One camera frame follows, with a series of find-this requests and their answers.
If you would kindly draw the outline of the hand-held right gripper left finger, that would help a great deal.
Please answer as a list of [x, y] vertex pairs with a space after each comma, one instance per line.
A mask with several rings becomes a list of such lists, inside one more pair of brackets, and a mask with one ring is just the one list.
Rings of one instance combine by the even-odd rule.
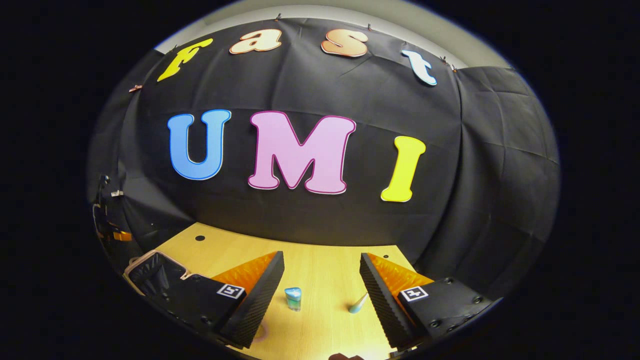
[[283, 252], [274, 251], [251, 290], [230, 280], [191, 275], [150, 300], [201, 337], [242, 350], [251, 346], [284, 270]]

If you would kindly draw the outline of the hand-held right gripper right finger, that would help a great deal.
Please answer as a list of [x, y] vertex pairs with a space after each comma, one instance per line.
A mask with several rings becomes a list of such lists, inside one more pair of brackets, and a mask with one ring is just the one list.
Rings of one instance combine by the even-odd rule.
[[503, 300], [453, 276], [432, 280], [372, 253], [361, 253], [359, 274], [388, 343], [398, 351], [438, 343]]

